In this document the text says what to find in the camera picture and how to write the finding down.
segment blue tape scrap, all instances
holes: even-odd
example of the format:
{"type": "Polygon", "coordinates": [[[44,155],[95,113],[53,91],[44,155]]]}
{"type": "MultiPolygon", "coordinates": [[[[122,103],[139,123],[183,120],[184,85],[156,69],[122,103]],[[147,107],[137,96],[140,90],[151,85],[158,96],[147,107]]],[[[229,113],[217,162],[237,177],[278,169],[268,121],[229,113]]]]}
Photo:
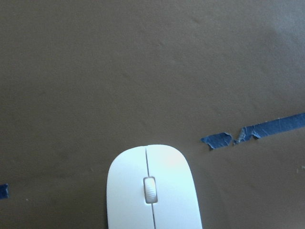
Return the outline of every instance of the blue tape scrap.
{"type": "Polygon", "coordinates": [[[219,133],[215,135],[209,135],[201,139],[202,142],[208,144],[211,149],[225,147],[232,141],[232,136],[228,133],[219,133]]]}
{"type": "Polygon", "coordinates": [[[0,199],[9,198],[9,185],[0,185],[0,199]]]}
{"type": "MultiPolygon", "coordinates": [[[[233,141],[233,144],[236,145],[241,142],[249,141],[252,136],[254,138],[262,138],[301,127],[305,127],[305,113],[278,118],[273,121],[256,125],[244,126],[241,129],[238,138],[233,141]]],[[[201,141],[208,144],[212,149],[216,149],[228,146],[232,140],[232,137],[229,138],[229,136],[231,135],[228,133],[219,133],[204,137],[201,141]]]]}

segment scroll wheel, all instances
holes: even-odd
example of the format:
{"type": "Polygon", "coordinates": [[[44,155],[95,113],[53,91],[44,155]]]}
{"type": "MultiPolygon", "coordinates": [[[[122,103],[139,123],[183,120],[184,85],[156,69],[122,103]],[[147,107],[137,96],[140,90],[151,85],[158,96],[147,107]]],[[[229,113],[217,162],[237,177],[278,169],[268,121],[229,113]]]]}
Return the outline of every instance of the scroll wheel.
{"type": "Polygon", "coordinates": [[[144,178],[144,192],[146,203],[152,204],[158,201],[154,177],[144,178]]]}

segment mouse right button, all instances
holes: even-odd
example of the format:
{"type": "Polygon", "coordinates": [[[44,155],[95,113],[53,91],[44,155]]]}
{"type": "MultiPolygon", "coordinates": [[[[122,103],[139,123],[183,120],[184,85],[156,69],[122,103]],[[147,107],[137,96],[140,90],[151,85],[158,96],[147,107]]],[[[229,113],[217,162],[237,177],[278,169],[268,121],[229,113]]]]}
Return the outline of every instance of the mouse right button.
{"type": "Polygon", "coordinates": [[[184,156],[165,145],[146,147],[149,176],[155,178],[157,229],[202,229],[196,190],[184,156]]]}

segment white wireless mouse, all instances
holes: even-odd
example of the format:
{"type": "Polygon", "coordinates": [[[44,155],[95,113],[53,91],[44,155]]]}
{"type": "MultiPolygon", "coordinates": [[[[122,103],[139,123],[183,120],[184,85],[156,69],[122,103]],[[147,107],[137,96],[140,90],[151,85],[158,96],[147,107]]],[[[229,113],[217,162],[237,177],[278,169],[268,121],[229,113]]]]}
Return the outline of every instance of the white wireless mouse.
{"type": "Polygon", "coordinates": [[[109,229],[202,229],[184,156],[165,145],[119,154],[107,177],[107,215],[109,229]]]}

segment blue painter's tape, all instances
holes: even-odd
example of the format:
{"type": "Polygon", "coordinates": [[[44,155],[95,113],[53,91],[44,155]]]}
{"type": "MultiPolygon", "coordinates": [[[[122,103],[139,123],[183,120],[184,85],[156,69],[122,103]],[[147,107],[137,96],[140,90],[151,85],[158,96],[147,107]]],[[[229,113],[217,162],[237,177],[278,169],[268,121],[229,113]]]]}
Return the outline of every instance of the blue painter's tape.
{"type": "MultiPolygon", "coordinates": [[[[249,141],[252,136],[254,138],[262,138],[301,127],[305,127],[305,113],[278,118],[273,121],[256,125],[244,126],[241,129],[238,138],[233,141],[233,144],[236,145],[241,142],[249,141]]],[[[201,139],[202,142],[208,144],[212,149],[228,146],[231,140],[232,137],[228,133],[209,135],[201,139]]]]}
{"type": "Polygon", "coordinates": [[[9,185],[0,185],[0,199],[5,199],[9,197],[9,185]]]}
{"type": "Polygon", "coordinates": [[[269,135],[298,129],[305,126],[305,113],[296,114],[286,118],[278,118],[273,121],[260,123],[251,126],[244,126],[238,138],[234,140],[234,145],[249,141],[253,136],[255,138],[267,137],[269,135]]]}
{"type": "Polygon", "coordinates": [[[224,133],[203,137],[201,141],[208,144],[212,149],[216,149],[216,148],[228,146],[232,141],[232,136],[224,132],[224,133]]]}

